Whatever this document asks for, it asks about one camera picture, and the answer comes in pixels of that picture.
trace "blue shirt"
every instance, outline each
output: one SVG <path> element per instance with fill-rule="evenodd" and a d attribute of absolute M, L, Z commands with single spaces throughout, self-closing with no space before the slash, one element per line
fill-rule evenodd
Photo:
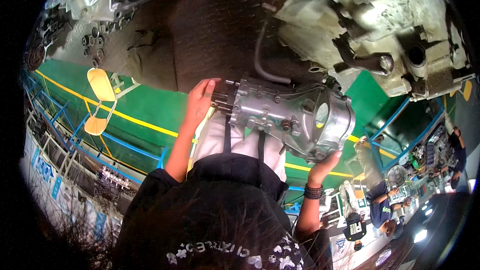
<path fill-rule="evenodd" d="M 385 181 L 375 185 L 368 193 L 367 197 L 374 201 L 376 198 L 381 195 L 387 194 L 387 183 Z M 391 220 L 393 211 L 390 208 L 390 202 L 388 202 L 388 197 L 380 203 L 375 203 L 370 205 L 370 219 L 371 223 L 375 228 L 380 228 L 380 226 L 387 220 Z"/>

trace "black t-shirt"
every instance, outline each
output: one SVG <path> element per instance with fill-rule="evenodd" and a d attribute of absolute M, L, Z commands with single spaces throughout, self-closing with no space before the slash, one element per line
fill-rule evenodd
<path fill-rule="evenodd" d="M 362 218 L 358 213 L 350 213 L 346 219 L 346 228 L 343 234 L 347 241 L 355 242 L 367 233 L 367 223 L 362 222 Z"/>
<path fill-rule="evenodd" d="M 326 230 L 299 241 L 290 230 L 285 211 L 257 187 L 200 179 L 178 183 L 157 169 L 125 214 L 114 267 L 333 268 Z"/>

